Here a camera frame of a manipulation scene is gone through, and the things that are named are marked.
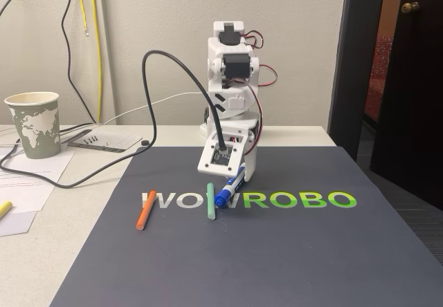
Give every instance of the white wall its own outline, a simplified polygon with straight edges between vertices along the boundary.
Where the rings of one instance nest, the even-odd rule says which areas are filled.
[[[66,0],[14,0],[5,11],[0,19],[0,98],[45,86],[62,96],[62,123],[85,122],[87,115],[78,112],[79,102],[66,79],[60,29],[65,5]],[[343,0],[105,0],[105,5],[117,112],[145,104],[141,58],[146,51],[176,55],[205,86],[213,21],[242,20],[246,29],[264,35],[264,48],[257,51],[260,62],[279,73],[275,86],[260,90],[265,124],[326,127]],[[66,21],[75,48],[73,79],[95,110],[93,38],[83,35],[76,0]],[[15,50],[13,57],[3,54],[7,49]],[[266,71],[262,76],[271,77]],[[197,90],[164,57],[150,57],[147,77],[153,101]],[[190,95],[159,104],[154,111],[159,124],[199,124],[205,105],[202,96]],[[9,113],[0,108],[0,123],[9,122],[3,117]],[[139,111],[120,123],[149,121],[147,111]]]
[[[274,87],[260,91],[265,124],[326,127],[343,0],[105,1],[119,112],[145,103],[141,58],[147,50],[176,55],[205,84],[213,21],[242,20],[246,29],[264,35],[260,62],[279,74]],[[147,76],[153,100],[197,89],[163,57],[150,57]],[[186,105],[179,106],[184,100]],[[204,106],[197,96],[159,104],[154,111],[160,124],[199,124]],[[145,124],[147,117],[147,111],[139,112],[121,122]]]
[[[0,0],[0,6],[6,1]],[[91,21],[90,0],[84,2]],[[0,17],[0,124],[12,124],[3,99],[27,91],[60,94],[62,124],[90,121],[67,78],[68,54],[61,29],[67,3],[68,0],[12,0]],[[95,117],[98,76],[93,24],[89,22],[91,34],[86,37],[78,0],[72,0],[64,27],[71,45],[72,80]],[[114,117],[112,94],[106,91],[104,95],[104,116]]]

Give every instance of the white desk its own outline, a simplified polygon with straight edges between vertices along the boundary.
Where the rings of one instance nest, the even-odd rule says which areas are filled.
[[[7,129],[0,125],[0,131]],[[105,126],[105,131],[142,135],[151,126]],[[0,133],[0,144],[15,142],[17,133]],[[204,146],[197,126],[159,126],[154,146]],[[134,145],[129,151],[139,147]],[[335,146],[322,127],[277,127],[263,130],[260,147]],[[60,178],[72,183],[122,154],[72,148],[75,155]],[[0,238],[0,306],[48,306],[94,223],[129,164],[125,160],[73,189],[55,188],[27,234]]]

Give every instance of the red fabric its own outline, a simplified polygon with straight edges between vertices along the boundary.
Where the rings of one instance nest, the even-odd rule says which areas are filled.
[[[385,86],[386,74],[388,73],[389,56],[393,37],[377,37],[372,69],[369,80],[368,94],[366,95],[365,114],[375,122],[379,117],[381,98]]]

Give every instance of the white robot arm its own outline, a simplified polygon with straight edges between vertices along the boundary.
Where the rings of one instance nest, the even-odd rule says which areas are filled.
[[[260,115],[249,109],[258,96],[259,69],[258,58],[244,38],[243,22],[216,21],[213,37],[208,40],[208,94],[217,108],[227,150],[219,149],[212,114],[207,110],[201,125],[207,141],[200,172],[235,177],[244,155],[244,180],[251,178],[257,155],[255,139],[261,127]]]

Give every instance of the dark door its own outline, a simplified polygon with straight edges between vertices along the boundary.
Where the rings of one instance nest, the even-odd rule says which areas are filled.
[[[442,76],[443,0],[401,0],[371,170],[443,209]]]

